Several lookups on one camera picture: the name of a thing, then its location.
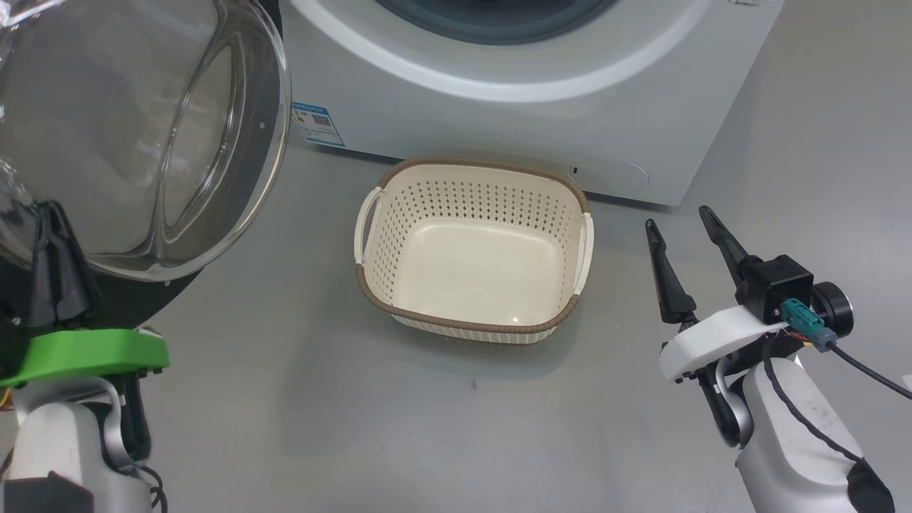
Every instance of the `black cable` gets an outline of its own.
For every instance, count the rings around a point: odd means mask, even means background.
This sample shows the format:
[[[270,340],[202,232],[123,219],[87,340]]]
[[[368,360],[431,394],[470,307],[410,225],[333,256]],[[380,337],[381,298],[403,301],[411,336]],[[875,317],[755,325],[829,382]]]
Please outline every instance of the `black cable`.
[[[157,486],[150,488],[150,492],[155,495],[155,498],[152,500],[152,507],[155,508],[161,503],[161,513],[168,513],[168,496],[165,495],[164,482],[161,480],[159,473],[148,468],[147,466],[141,466],[140,470],[152,476],[155,479]]]
[[[837,444],[832,438],[824,434],[823,431],[817,429],[817,426],[811,424],[811,421],[807,420],[801,412],[798,411],[798,408],[792,403],[792,400],[785,395],[785,391],[782,389],[782,385],[779,384],[779,379],[776,378],[776,373],[772,370],[772,359],[770,355],[772,354],[772,343],[775,341],[775,337],[769,337],[766,339],[766,342],[763,343],[763,369],[766,371],[766,377],[770,379],[772,384],[772,389],[776,392],[776,395],[779,396],[779,399],[785,403],[785,407],[789,409],[789,413],[800,422],[804,427],[807,428],[811,434],[814,435],[817,439],[826,444],[827,447],[833,449],[835,452],[845,456],[846,458],[860,464],[865,464],[865,460],[861,457],[853,454],[851,451]]]
[[[891,382],[884,376],[878,374],[877,372],[872,371],[868,366],[864,365],[862,362],[845,354],[845,351],[843,351],[842,348],[840,348],[836,344],[832,343],[831,341],[826,342],[826,347],[833,350],[833,352],[836,353],[836,356],[838,356],[839,358],[842,358],[845,361],[848,361],[853,367],[855,367],[856,369],[858,369],[861,372],[864,372],[868,376],[874,378],[875,381],[884,385],[886,388],[892,390],[893,392],[898,393],[899,395],[902,395],[906,399],[912,399],[912,392],[910,392],[908,389],[906,389],[905,387],[902,387],[894,382]]]
[[[3,477],[3,474],[6,474],[6,471],[9,470],[9,466],[13,464],[13,451],[16,450],[15,447],[9,450],[9,453],[6,454],[6,458],[3,460],[3,464],[0,466],[0,477]]]

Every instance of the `label sticker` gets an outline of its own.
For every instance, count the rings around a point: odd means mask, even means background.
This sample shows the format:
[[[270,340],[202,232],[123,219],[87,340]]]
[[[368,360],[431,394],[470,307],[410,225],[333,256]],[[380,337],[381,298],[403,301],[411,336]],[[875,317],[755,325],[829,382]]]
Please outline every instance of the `label sticker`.
[[[329,110],[306,103],[292,103],[291,115],[305,139],[318,144],[329,144],[345,148],[336,124],[329,116]]]

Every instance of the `white basket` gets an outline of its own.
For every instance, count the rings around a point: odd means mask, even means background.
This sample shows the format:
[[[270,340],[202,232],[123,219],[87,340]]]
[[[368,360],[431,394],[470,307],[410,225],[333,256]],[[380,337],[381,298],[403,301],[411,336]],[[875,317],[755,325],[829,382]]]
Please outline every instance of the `white basket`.
[[[565,178],[480,162],[405,161],[361,205],[358,284],[413,328],[534,343],[576,306],[594,235],[586,197]]]

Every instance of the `basket handle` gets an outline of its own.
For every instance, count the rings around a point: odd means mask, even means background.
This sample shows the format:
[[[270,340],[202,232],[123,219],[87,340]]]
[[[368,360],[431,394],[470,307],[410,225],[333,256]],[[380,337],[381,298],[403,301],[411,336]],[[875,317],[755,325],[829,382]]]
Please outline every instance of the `basket handle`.
[[[364,203],[361,204],[361,211],[358,212],[358,220],[355,222],[355,263],[364,264],[364,261],[368,258],[367,252],[370,249],[370,243],[374,238],[374,227],[377,225],[378,213],[380,211],[379,207],[379,197],[380,193],[383,192],[383,189],[375,187],[373,191],[368,194],[368,197],[364,198]],[[364,239],[364,224],[368,220],[368,212],[370,212],[370,207],[377,203],[377,208],[374,209],[374,216],[370,220],[370,227],[368,228],[368,239],[365,242]]]
[[[592,224],[592,215],[583,214],[583,224],[579,227],[579,253],[576,260],[576,280],[574,294],[578,295],[586,285],[589,277],[589,266],[592,265],[592,251],[596,244],[596,228]]]

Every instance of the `brown basket rim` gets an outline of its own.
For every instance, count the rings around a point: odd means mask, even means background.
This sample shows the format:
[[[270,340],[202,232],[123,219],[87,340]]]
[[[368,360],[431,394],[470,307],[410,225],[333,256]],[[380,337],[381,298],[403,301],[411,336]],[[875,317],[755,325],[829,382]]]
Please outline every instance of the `brown basket rim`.
[[[499,169],[503,171],[512,171],[515,173],[525,173],[531,174],[533,176],[538,176],[541,178],[546,178],[560,183],[567,189],[570,189],[576,198],[576,201],[579,202],[580,210],[583,214],[589,213],[589,201],[586,199],[586,195],[583,193],[583,190],[580,189],[573,181],[563,176],[551,173],[545,173],[541,171],[536,171],[534,169],[528,169],[520,166],[513,166],[508,164],[499,164],[494,162],[482,162],[482,161],[472,161],[469,159],[449,159],[449,158],[420,158],[420,159],[409,159],[402,161],[396,166],[394,166],[383,178],[380,179],[378,186],[380,189],[385,189],[387,184],[395,177],[397,174],[402,173],[403,171],[415,167],[418,165],[426,164],[440,164],[440,165],[468,165],[475,167],[487,167],[491,169]],[[426,315],[418,313],[411,310],[401,309],[394,307],[384,301],[381,301],[376,294],[370,289],[368,285],[368,279],[365,276],[364,266],[361,264],[355,264],[355,274],[358,277],[358,287],[361,289],[361,293],[364,294],[364,297],[368,299],[375,307],[381,309],[388,314],[399,316],[405,319],[416,320],[418,322],[426,322],[428,324],[434,324],[437,326],[442,326],[444,328],[453,328],[456,330],[470,330],[470,331],[486,331],[489,333],[511,333],[517,335],[530,335],[534,333],[541,333],[543,331],[548,331],[552,328],[556,328],[559,324],[564,322],[567,317],[570,316],[570,312],[576,308],[576,304],[579,302],[579,294],[574,294],[567,300],[566,305],[561,311],[557,312],[557,315],[550,318],[549,320],[533,325],[526,326],[511,326],[506,324],[483,324],[480,322],[467,322],[464,320],[455,320],[455,319],[445,319],[442,317],[434,317],[431,315]]]

